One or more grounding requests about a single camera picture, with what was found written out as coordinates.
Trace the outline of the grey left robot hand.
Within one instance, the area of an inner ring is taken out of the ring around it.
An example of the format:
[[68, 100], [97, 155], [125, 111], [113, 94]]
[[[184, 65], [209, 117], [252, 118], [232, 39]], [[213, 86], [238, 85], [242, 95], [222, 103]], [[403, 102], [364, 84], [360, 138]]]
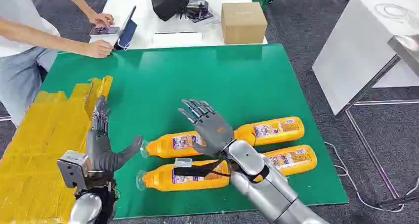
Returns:
[[101, 95], [93, 108], [91, 128], [86, 134], [85, 152], [90, 158], [91, 170], [113, 173], [140, 150], [144, 139], [142, 135], [137, 135], [123, 151], [113, 152], [108, 137], [108, 115], [106, 98]]

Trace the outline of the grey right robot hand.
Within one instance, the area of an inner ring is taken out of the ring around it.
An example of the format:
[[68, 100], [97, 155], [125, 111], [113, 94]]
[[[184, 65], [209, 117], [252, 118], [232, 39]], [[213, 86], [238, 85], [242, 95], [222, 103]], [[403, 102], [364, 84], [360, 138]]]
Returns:
[[188, 110], [181, 107], [178, 111], [194, 126], [202, 142], [193, 143], [193, 148], [211, 157], [224, 157], [222, 151], [234, 140], [233, 128], [205, 101], [183, 99]]

